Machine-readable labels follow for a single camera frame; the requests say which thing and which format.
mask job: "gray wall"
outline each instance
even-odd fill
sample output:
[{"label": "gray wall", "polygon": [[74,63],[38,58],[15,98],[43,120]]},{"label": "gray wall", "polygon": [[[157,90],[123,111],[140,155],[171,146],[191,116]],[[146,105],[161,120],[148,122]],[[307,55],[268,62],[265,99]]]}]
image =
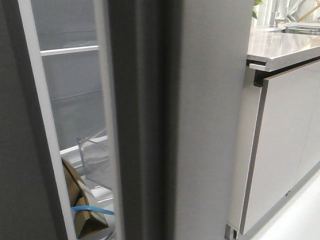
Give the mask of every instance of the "gray wall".
[{"label": "gray wall", "polygon": [[224,239],[252,5],[183,1],[170,239]]},{"label": "gray wall", "polygon": [[[32,0],[41,50],[97,45],[92,0]],[[42,57],[60,149],[105,127],[98,51]]]},{"label": "gray wall", "polygon": [[0,1],[0,239],[66,240],[28,49],[15,0]]}]

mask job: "white cabinet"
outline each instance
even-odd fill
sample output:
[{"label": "white cabinet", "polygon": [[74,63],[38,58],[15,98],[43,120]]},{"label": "white cabinet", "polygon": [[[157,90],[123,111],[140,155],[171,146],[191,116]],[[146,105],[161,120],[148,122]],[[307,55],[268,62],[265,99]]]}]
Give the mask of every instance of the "white cabinet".
[{"label": "white cabinet", "polygon": [[320,62],[253,85],[247,70],[229,224],[245,234],[320,160]]}]

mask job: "wall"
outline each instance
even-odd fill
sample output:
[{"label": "wall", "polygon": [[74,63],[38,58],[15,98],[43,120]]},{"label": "wall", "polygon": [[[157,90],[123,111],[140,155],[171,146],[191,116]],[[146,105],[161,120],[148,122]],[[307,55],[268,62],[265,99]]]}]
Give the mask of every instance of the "wall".
[{"label": "wall", "polygon": [[[40,49],[97,45],[91,0],[32,0]],[[60,149],[105,127],[98,51],[43,56]]]},{"label": "wall", "polygon": [[[252,18],[252,26],[263,26],[270,24],[270,17],[272,12],[274,0],[263,0],[263,4],[259,4],[254,7],[257,12],[258,19]],[[287,7],[289,6],[290,0],[279,1],[279,18],[286,17]]]},{"label": "wall", "polygon": [[[317,5],[316,0],[290,0],[289,10],[297,3],[301,3],[301,5],[299,6],[298,11],[292,15],[295,19],[301,18],[304,14],[306,14],[308,11],[310,11]],[[317,9],[311,15],[309,15],[304,21],[306,20],[314,21],[314,20],[317,20],[317,18],[319,17],[320,17],[320,10]]]}]

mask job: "blue strap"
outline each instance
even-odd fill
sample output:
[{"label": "blue strap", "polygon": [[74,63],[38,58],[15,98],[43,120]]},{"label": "blue strap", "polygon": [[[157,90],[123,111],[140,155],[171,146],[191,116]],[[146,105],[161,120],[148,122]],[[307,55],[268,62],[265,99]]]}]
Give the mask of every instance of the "blue strap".
[{"label": "blue strap", "polygon": [[100,207],[91,206],[91,205],[84,205],[84,206],[73,206],[71,207],[72,212],[76,211],[94,211],[102,214],[108,214],[108,215],[115,215],[114,211],[106,210]]}]

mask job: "countertop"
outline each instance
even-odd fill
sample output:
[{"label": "countertop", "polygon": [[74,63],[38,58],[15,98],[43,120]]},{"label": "countertop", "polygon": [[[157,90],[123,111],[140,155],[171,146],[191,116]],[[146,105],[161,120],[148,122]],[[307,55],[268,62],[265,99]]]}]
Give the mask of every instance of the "countertop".
[{"label": "countertop", "polygon": [[320,56],[320,35],[272,32],[285,26],[320,26],[320,22],[292,22],[278,28],[253,27],[247,60],[249,67],[272,72]]}]

